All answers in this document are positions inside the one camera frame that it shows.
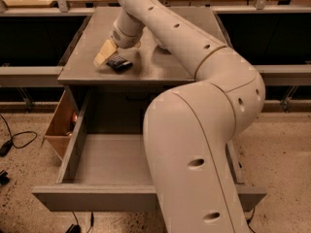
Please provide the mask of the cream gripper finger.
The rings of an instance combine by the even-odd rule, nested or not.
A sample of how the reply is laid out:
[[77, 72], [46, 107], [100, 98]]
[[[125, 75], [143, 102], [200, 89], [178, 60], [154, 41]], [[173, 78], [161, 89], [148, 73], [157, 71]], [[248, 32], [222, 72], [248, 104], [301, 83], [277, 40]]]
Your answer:
[[106, 40], [103, 46], [101, 47], [99, 53], [95, 56], [93, 64], [95, 67], [99, 67], [106, 60], [108, 60], [116, 51], [118, 46], [113, 40]]

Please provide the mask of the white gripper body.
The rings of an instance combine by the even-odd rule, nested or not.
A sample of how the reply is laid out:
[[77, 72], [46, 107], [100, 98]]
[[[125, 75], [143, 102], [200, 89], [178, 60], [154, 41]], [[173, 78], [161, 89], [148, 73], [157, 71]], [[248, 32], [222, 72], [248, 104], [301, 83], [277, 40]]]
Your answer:
[[145, 25], [127, 13], [124, 9], [120, 9], [117, 19], [114, 21], [111, 38], [115, 44], [121, 49], [129, 49], [140, 43]]

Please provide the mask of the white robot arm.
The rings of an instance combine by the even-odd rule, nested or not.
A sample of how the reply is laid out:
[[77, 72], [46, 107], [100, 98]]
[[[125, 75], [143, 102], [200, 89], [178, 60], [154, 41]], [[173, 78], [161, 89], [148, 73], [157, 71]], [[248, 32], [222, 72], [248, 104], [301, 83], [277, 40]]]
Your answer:
[[94, 59], [135, 46], [145, 29], [193, 76], [148, 107], [144, 146], [168, 233], [250, 233], [225, 146], [262, 110], [259, 72], [235, 50], [160, 0], [118, 0], [111, 37]]

